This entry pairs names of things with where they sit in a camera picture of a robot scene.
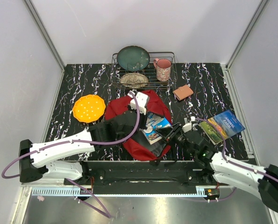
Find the pink mug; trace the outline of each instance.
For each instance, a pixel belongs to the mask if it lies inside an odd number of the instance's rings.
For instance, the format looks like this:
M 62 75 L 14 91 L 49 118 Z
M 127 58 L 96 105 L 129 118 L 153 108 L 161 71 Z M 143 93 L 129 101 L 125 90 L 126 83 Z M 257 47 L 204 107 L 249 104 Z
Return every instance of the pink mug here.
M 171 72 L 171 61 L 169 61 L 168 59 L 156 58 L 153 60 L 153 64 L 157 70 L 157 79 L 159 81 L 168 81 Z

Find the black marble surface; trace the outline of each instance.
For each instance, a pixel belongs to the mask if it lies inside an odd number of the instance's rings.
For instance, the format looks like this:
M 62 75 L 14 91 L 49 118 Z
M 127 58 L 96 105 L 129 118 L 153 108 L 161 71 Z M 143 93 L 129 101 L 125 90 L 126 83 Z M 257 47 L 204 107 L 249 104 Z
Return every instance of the black marble surface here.
M 56 106 L 52 115 L 46 141 L 64 138 L 86 129 L 90 124 L 79 123 L 72 114 L 74 103 L 82 96 L 97 94 L 107 104 L 110 100 L 125 96 L 126 91 L 115 90 L 110 84 L 110 64 L 69 64 L 64 75 Z M 155 90 L 171 111 L 172 122 L 184 123 L 184 117 L 210 118 L 225 110 L 234 113 L 227 85 L 218 63 L 177 63 L 178 80 L 176 87 L 190 85 L 194 94 L 183 101 L 177 101 L 172 89 Z M 199 131 L 207 138 L 201 128 L 196 125 L 194 130 Z M 246 149 L 241 134 L 226 140 L 227 152 L 238 160 L 247 160 Z M 216 146 L 222 150 L 222 144 Z M 173 160 L 171 151 L 163 157 L 164 160 Z M 65 158 L 67 161 L 132 161 L 131 155 L 118 145 L 109 150 L 100 150 L 92 154 L 84 153 Z M 178 160 L 188 161 L 191 157 L 178 151 Z

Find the white cable clip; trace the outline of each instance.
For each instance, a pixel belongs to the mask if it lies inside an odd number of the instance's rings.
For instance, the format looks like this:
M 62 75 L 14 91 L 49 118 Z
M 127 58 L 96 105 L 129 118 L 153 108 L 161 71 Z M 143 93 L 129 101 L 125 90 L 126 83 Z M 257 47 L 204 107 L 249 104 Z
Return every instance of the white cable clip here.
M 131 92 L 132 94 L 134 94 L 134 95 L 135 95 L 135 93 L 134 93 L 133 91 L 131 91 L 131 90 L 128 92 L 128 96 L 131 97 L 131 98 L 133 98 L 133 96 L 130 94 L 130 92 Z

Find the book cover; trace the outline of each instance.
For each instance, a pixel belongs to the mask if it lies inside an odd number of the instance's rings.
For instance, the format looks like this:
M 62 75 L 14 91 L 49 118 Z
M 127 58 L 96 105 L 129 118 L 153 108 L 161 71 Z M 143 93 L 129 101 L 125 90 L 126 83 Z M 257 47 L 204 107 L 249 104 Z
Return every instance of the book cover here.
M 162 138 L 155 132 L 155 129 L 168 126 L 171 126 L 171 124 L 166 118 L 162 118 L 153 113 L 150 113 L 146 121 L 147 129 L 142 130 L 142 132 L 144 133 L 144 136 L 147 138 L 148 142 L 152 145 Z
M 233 115 L 230 110 L 224 111 L 210 119 L 208 119 L 223 135 L 225 139 L 228 139 L 237 133 L 245 130 L 244 126 L 239 122 L 239 120 Z M 208 123 L 202 121 L 200 126 L 204 132 L 208 135 L 210 140 L 214 145 L 223 141 L 219 133 Z

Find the decorative plate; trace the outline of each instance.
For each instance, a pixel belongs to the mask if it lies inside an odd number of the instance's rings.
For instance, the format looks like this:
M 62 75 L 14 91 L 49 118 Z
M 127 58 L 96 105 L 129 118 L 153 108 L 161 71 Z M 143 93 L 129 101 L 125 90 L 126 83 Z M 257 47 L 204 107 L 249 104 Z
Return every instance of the decorative plate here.
M 118 64 L 127 71 L 139 71 L 147 67 L 150 61 L 148 52 L 138 46 L 121 49 L 117 55 Z
M 105 112 L 105 101 L 97 95 L 87 95 L 75 102 L 72 112 L 79 122 L 98 120 Z
M 128 73 L 121 77 L 120 83 L 130 88 L 140 88 L 147 85 L 148 78 L 140 73 Z

